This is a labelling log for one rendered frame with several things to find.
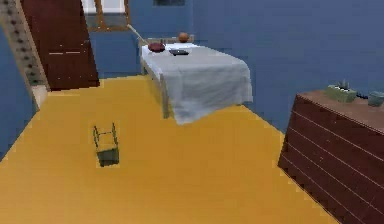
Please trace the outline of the bed with grey blanket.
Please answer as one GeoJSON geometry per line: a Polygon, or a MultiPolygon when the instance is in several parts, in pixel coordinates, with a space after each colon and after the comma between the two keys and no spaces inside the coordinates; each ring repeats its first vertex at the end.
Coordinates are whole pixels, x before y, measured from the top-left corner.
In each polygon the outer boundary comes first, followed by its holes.
{"type": "Polygon", "coordinates": [[[142,68],[159,86],[163,115],[179,125],[253,100],[250,69],[239,58],[193,43],[167,44],[160,53],[139,49],[142,68]],[[172,49],[189,55],[173,56],[172,49]]]}

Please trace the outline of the dark red pillow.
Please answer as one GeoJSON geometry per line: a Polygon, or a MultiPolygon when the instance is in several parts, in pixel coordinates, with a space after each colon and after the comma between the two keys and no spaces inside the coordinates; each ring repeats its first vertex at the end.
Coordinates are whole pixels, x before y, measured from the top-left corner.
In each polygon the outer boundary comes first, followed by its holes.
{"type": "Polygon", "coordinates": [[[160,52],[163,52],[165,50],[165,45],[163,43],[159,43],[159,42],[150,43],[148,45],[148,49],[151,52],[160,53],[160,52]]]}

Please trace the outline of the pale baseball bat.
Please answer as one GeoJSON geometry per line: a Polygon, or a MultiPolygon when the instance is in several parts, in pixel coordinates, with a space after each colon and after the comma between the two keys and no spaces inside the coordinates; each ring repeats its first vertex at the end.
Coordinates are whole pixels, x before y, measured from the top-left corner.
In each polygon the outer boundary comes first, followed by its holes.
{"type": "Polygon", "coordinates": [[[127,24],[127,27],[138,37],[140,43],[144,45],[149,45],[149,43],[140,35],[140,33],[130,24],[127,24]]]}

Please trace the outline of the wooden framed window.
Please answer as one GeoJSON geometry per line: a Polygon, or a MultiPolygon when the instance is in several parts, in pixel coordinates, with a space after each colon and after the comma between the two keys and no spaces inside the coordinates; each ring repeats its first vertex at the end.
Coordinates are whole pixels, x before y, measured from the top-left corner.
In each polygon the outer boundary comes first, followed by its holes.
{"type": "Polygon", "coordinates": [[[81,0],[87,28],[91,32],[129,29],[129,0],[81,0]]]}

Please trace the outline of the dark red wooden wardrobe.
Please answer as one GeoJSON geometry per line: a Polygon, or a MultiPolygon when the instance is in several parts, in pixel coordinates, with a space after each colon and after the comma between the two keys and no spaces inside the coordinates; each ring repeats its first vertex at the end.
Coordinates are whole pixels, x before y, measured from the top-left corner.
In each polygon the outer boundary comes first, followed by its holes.
{"type": "Polygon", "coordinates": [[[52,91],[97,87],[81,0],[20,0],[52,91]]]}

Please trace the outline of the green box with plant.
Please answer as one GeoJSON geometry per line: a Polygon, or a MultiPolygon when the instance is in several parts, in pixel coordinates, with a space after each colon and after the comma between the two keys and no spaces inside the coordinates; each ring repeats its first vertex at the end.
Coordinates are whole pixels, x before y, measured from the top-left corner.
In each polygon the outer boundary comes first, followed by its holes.
{"type": "Polygon", "coordinates": [[[357,97],[357,92],[350,88],[346,80],[343,80],[336,85],[329,85],[325,89],[325,95],[338,102],[351,103],[357,97]]]}

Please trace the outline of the dark red chest of drawers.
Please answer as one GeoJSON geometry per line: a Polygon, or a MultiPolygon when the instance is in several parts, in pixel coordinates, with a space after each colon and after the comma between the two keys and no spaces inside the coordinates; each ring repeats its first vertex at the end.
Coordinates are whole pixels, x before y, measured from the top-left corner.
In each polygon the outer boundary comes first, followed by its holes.
{"type": "Polygon", "coordinates": [[[384,224],[384,105],[298,94],[278,166],[340,224],[384,224]]]}

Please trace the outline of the grey studded room door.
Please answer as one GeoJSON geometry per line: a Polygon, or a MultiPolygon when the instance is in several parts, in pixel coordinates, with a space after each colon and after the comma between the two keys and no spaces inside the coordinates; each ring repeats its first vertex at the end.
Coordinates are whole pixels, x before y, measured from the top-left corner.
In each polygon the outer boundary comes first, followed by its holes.
{"type": "Polygon", "coordinates": [[[33,106],[39,110],[50,87],[21,0],[0,0],[0,27],[5,33],[33,106]]]}

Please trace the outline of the dark framed wall picture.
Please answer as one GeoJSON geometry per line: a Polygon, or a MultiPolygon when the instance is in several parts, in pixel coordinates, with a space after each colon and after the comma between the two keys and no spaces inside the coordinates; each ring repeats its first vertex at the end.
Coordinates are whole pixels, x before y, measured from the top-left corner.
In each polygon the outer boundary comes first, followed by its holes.
{"type": "Polygon", "coordinates": [[[154,6],[179,7],[185,6],[186,0],[153,0],[154,6]]]}

